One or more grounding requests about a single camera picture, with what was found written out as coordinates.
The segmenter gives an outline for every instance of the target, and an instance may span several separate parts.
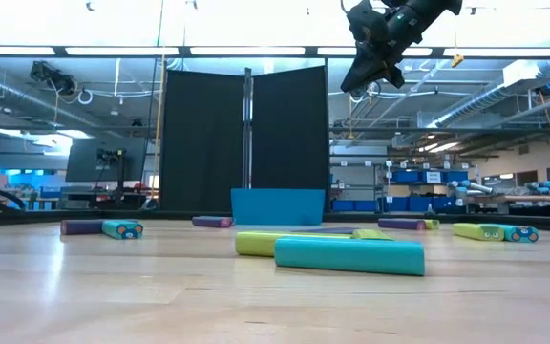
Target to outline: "label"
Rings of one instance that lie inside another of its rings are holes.
[[[426,172],[426,183],[440,183],[440,172]]]

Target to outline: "floor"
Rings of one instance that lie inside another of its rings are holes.
[[[550,343],[550,232],[386,231],[425,244],[409,277],[278,269],[237,256],[234,230],[144,224],[139,241],[0,227],[0,343]]]

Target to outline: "black curtain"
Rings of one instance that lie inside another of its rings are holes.
[[[328,192],[328,165],[326,67],[256,76],[252,188]]]
[[[230,212],[242,185],[243,77],[171,71],[167,75],[160,208]]]

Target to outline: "foam block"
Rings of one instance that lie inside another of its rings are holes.
[[[208,226],[216,228],[229,228],[235,225],[235,221],[229,217],[221,216],[195,216],[192,218],[194,226]]]
[[[454,224],[454,235],[482,241],[504,240],[504,230],[498,225]]]
[[[379,226],[382,228],[395,229],[438,229],[438,220],[416,220],[416,219],[379,219]]]
[[[351,239],[393,240],[386,233],[376,229],[356,229],[351,234]]]
[[[498,226],[504,230],[504,240],[514,243],[535,243],[539,240],[539,231],[532,226],[510,226],[499,224],[485,224]]]
[[[101,228],[103,233],[115,239],[139,239],[143,235],[143,226],[125,220],[107,220],[103,222]]]
[[[419,243],[338,238],[284,237],[275,243],[279,267],[334,269],[423,276]]]
[[[358,227],[333,227],[333,228],[313,228],[313,229],[294,229],[292,232],[298,233],[329,233],[329,234],[349,234]]]
[[[237,233],[235,250],[242,255],[272,257],[275,241],[285,236],[349,239],[346,234],[243,231]]]
[[[63,220],[61,235],[101,234],[103,222],[106,220]],[[137,223],[137,220],[125,220]]]

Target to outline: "computer monitor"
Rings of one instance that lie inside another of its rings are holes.
[[[122,164],[119,164],[121,153]],[[145,139],[74,140],[67,162],[67,182],[141,181]]]

